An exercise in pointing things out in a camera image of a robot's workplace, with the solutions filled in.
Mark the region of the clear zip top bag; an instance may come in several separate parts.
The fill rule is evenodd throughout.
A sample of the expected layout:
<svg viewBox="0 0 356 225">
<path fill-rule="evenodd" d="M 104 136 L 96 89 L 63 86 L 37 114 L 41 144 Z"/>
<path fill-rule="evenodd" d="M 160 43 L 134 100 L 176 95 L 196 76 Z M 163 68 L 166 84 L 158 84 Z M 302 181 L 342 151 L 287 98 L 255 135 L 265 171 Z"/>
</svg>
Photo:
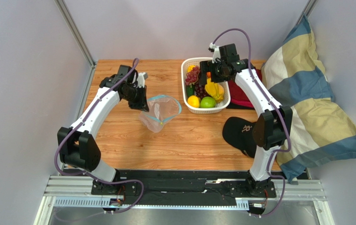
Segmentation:
<svg viewBox="0 0 356 225">
<path fill-rule="evenodd" d="M 160 132 L 164 126 L 182 112 L 179 101 L 168 95 L 157 95 L 147 100 L 149 111 L 141 112 L 139 120 L 154 133 Z"/>
</svg>

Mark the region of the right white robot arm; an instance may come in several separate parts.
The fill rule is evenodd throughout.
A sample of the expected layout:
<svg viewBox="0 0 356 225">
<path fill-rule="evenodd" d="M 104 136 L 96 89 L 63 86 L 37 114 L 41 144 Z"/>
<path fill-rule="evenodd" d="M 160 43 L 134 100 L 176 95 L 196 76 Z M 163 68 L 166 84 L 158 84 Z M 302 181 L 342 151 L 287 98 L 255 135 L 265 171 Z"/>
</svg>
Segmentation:
<svg viewBox="0 0 356 225">
<path fill-rule="evenodd" d="M 250 59 L 240 59 L 235 44 L 210 43 L 211 60 L 200 62 L 199 82 L 207 84 L 234 81 L 253 105 L 258 120 L 252 130 L 257 145 L 250 175 L 256 182 L 271 177 L 271 164 L 280 147 L 289 141 L 292 110 L 277 101 L 262 84 Z"/>
</svg>

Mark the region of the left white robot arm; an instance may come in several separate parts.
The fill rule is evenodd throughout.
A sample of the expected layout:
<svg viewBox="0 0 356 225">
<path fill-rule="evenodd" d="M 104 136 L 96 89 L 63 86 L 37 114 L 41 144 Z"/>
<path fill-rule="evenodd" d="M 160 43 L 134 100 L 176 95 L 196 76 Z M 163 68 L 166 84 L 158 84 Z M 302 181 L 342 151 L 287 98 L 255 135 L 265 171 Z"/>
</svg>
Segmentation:
<svg viewBox="0 0 356 225">
<path fill-rule="evenodd" d="M 121 100 L 129 108 L 149 111 L 145 81 L 146 72 L 137 72 L 135 66 L 121 65 L 116 74 L 104 78 L 93 101 L 84 113 L 70 126 L 57 133 L 58 148 L 55 162 L 62 162 L 105 184 L 118 182 L 118 172 L 101 158 L 96 136 L 103 122 Z"/>
</svg>

